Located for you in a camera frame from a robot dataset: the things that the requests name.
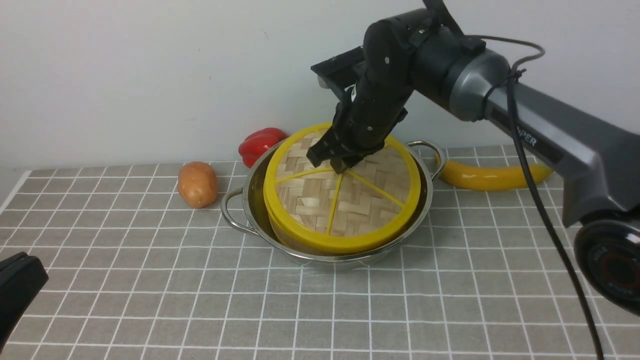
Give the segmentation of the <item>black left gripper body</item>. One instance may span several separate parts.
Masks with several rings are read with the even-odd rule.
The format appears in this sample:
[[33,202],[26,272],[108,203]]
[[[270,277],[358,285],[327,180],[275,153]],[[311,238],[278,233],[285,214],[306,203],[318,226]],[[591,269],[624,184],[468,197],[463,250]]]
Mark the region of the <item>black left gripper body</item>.
[[20,251],[0,262],[0,349],[50,277],[37,256]]

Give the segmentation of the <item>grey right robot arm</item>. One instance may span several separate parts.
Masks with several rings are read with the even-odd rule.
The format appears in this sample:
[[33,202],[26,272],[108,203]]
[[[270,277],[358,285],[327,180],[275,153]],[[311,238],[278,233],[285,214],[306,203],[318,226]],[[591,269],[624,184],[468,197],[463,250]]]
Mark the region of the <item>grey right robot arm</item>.
[[311,70],[339,98],[306,156],[341,174],[383,148],[414,93],[459,120],[487,120],[563,179],[562,222],[594,289],[639,314],[639,135],[519,82],[521,62],[462,32],[439,0],[378,20],[361,46]]

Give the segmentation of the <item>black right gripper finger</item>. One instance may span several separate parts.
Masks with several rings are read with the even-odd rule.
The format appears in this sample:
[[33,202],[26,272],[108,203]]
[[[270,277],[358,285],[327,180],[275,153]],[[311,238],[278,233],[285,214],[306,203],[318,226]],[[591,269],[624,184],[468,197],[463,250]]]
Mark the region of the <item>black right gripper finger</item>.
[[325,161],[342,160],[345,156],[346,149],[333,127],[329,127],[306,153],[306,158],[313,167],[318,167]]
[[371,148],[334,145],[331,148],[330,166],[336,174],[343,174],[359,164],[364,158],[381,151],[382,148],[384,148],[384,145],[377,145]]

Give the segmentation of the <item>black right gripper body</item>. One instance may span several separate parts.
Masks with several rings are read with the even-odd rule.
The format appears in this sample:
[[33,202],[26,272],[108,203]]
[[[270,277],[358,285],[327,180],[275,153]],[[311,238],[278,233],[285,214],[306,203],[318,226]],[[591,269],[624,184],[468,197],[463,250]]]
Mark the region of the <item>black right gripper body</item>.
[[415,89],[410,80],[414,55],[439,25],[438,15],[413,10],[368,26],[363,72],[333,120],[334,153],[374,153],[384,145]]

